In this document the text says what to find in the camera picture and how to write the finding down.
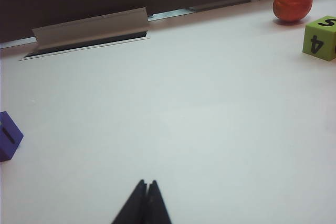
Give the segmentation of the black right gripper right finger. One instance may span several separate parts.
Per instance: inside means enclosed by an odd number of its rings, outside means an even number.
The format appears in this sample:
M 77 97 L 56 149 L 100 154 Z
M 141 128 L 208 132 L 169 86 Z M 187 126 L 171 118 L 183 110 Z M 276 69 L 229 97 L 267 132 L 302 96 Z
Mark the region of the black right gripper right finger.
M 146 194 L 143 223 L 172 224 L 156 180 L 149 185 Z

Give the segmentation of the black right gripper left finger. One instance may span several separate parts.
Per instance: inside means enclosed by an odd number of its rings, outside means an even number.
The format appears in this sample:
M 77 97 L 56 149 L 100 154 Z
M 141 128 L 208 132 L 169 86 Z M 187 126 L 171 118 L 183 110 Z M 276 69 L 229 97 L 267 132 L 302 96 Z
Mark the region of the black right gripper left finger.
M 147 184 L 142 179 L 114 218 L 112 224 L 142 223 L 146 199 Z

